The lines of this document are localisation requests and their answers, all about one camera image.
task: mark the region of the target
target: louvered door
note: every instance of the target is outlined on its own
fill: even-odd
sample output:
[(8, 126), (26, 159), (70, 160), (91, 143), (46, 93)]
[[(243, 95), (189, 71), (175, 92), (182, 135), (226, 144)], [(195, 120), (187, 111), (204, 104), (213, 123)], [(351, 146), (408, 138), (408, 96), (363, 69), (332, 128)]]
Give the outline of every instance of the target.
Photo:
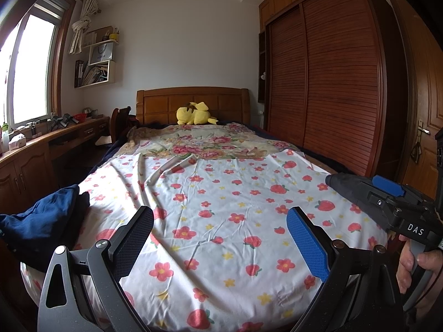
[(380, 81), (368, 2), (306, 0), (303, 10), (308, 50), (303, 146), (370, 174), (380, 128)]
[(306, 38), (300, 9), (293, 9), (269, 27), (269, 132), (303, 144)]

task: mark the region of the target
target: wardrobe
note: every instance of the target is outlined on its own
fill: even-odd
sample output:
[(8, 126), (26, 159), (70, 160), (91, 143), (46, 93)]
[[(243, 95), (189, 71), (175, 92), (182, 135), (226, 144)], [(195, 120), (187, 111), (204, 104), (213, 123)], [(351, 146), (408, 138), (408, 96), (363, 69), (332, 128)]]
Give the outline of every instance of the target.
[(385, 0), (297, 0), (266, 22), (265, 128), (363, 176), (395, 178), (408, 111)]

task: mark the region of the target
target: wooden headboard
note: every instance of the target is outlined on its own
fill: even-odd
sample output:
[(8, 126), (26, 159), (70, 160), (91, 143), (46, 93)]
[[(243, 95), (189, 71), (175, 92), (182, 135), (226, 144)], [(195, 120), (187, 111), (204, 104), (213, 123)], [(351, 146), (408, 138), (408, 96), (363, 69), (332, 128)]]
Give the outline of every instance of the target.
[(177, 123), (176, 112), (189, 102), (204, 102), (217, 120), (250, 123), (249, 90), (229, 87), (170, 87), (137, 91), (137, 120)]

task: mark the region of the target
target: pikachu plush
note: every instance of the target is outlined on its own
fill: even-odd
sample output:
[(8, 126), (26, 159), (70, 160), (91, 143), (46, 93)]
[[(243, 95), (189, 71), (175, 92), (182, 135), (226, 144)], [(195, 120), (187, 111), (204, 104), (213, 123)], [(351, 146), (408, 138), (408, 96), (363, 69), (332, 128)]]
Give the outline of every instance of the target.
[(211, 117), (209, 108), (204, 102), (190, 102), (186, 107), (180, 107), (177, 110), (177, 119), (179, 125), (203, 125), (205, 123), (217, 124), (216, 118)]

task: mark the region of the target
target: tied curtain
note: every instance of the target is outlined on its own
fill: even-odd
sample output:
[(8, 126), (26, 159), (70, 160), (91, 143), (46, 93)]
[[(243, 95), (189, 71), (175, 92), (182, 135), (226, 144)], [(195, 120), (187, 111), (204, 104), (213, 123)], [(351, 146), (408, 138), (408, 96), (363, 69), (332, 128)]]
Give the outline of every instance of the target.
[(97, 0), (86, 0), (83, 3), (83, 7), (80, 13), (80, 20), (72, 24), (72, 30), (74, 30), (74, 37), (72, 38), (70, 54), (76, 54), (81, 52), (81, 46), (83, 45), (83, 33), (88, 30), (91, 23), (91, 15), (98, 11)]

